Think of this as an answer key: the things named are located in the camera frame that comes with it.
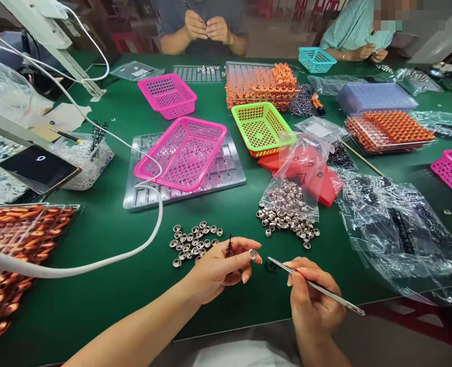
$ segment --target metal tray with holes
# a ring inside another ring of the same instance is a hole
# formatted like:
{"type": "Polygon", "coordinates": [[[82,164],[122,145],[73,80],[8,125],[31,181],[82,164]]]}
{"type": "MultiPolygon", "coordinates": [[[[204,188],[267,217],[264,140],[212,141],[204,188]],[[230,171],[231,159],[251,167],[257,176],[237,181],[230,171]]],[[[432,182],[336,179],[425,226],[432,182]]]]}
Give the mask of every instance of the metal tray with holes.
{"type": "MultiPolygon", "coordinates": [[[[134,137],[132,141],[133,148],[143,152],[148,152],[162,134],[140,135],[134,137]]],[[[134,211],[137,209],[148,209],[158,204],[156,194],[149,189],[135,189],[134,186],[144,182],[134,176],[134,167],[141,160],[142,154],[132,151],[129,161],[129,172],[127,175],[127,184],[124,196],[124,209],[134,211]]],[[[221,149],[217,152],[216,158],[212,162],[209,172],[205,177],[200,188],[194,192],[183,192],[160,186],[155,183],[149,183],[157,188],[161,193],[163,203],[174,202],[187,199],[211,192],[233,188],[243,185],[246,182],[246,176],[236,146],[228,132],[224,139],[221,149]]]]}
{"type": "Polygon", "coordinates": [[[178,74],[186,83],[215,83],[221,82],[221,67],[219,65],[204,65],[205,73],[199,71],[202,65],[173,65],[173,72],[178,74]]]}

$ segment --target teal plastic basket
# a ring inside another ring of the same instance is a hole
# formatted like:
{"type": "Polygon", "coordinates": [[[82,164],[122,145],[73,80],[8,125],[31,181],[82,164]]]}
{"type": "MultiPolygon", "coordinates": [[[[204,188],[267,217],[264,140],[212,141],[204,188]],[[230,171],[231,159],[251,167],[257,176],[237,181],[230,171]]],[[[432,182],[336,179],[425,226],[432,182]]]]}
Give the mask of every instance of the teal plastic basket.
{"type": "Polygon", "coordinates": [[[299,62],[311,73],[328,72],[336,60],[319,47],[299,47],[299,62]]]}

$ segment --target woman's right hand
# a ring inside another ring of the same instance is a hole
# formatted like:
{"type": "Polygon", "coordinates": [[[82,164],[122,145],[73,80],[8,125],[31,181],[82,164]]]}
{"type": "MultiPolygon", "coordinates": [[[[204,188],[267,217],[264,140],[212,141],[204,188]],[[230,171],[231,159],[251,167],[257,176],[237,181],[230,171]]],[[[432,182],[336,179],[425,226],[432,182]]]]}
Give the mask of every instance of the woman's right hand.
{"type": "Polygon", "coordinates": [[[185,12],[185,28],[191,41],[197,38],[207,39],[207,33],[205,32],[207,26],[200,15],[193,10],[187,10],[185,12]]]}
{"type": "Polygon", "coordinates": [[[351,61],[366,60],[375,52],[377,46],[373,43],[366,44],[354,51],[352,51],[351,61]]]}
{"type": "Polygon", "coordinates": [[[284,265],[297,270],[288,276],[287,281],[287,285],[293,286],[290,305],[296,333],[314,340],[321,336],[330,337],[343,322],[347,311],[332,298],[309,286],[306,279],[341,297],[333,277],[305,257],[297,257],[284,265]]]}

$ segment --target green plastic basket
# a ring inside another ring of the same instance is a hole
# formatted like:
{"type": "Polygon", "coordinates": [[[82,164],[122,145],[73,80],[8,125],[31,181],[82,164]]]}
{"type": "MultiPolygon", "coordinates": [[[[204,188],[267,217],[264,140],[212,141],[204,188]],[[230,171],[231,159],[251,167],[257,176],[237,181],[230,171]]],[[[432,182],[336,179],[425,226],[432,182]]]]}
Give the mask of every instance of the green plastic basket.
{"type": "Polygon", "coordinates": [[[240,104],[234,106],[231,112],[246,147],[255,158],[277,153],[280,147],[296,142],[295,136],[280,141],[281,131],[293,131],[270,102],[240,104]]]}

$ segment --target hand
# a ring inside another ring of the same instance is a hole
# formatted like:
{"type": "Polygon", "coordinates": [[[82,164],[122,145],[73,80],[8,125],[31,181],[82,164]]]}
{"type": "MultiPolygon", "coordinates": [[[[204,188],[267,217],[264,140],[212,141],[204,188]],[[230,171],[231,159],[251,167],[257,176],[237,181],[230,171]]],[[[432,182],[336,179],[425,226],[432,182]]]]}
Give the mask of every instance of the hand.
{"type": "Polygon", "coordinates": [[[297,270],[296,273],[289,274],[287,281],[287,285],[293,285],[290,305],[296,333],[313,338],[331,336],[347,311],[335,300],[309,286],[306,279],[341,297],[341,291],[333,277],[305,257],[296,257],[284,264],[297,270]]]}
{"type": "Polygon", "coordinates": [[[371,54],[375,52],[375,45],[373,43],[366,44],[365,46],[360,47],[352,51],[352,61],[361,61],[369,58],[371,54]]]}
{"type": "Polygon", "coordinates": [[[231,44],[231,32],[223,17],[214,17],[207,22],[207,37],[212,41],[220,41],[225,45],[231,44]]]}
{"type": "Polygon", "coordinates": [[[375,54],[372,55],[372,57],[370,58],[373,62],[375,62],[376,64],[384,61],[384,59],[387,57],[387,55],[389,54],[389,52],[385,49],[379,49],[377,50],[377,52],[375,54]]]}
{"type": "MultiPolygon", "coordinates": [[[[201,304],[212,301],[225,286],[236,285],[241,280],[246,284],[251,278],[251,256],[248,250],[258,250],[261,244],[243,237],[233,237],[234,256],[226,258],[228,244],[229,240],[216,244],[181,281],[201,304]]],[[[258,254],[253,262],[261,264],[263,261],[258,254]]]]}
{"type": "Polygon", "coordinates": [[[191,41],[194,41],[197,38],[207,39],[205,28],[205,23],[200,15],[193,10],[187,10],[185,12],[185,29],[187,30],[188,37],[191,41]]]}

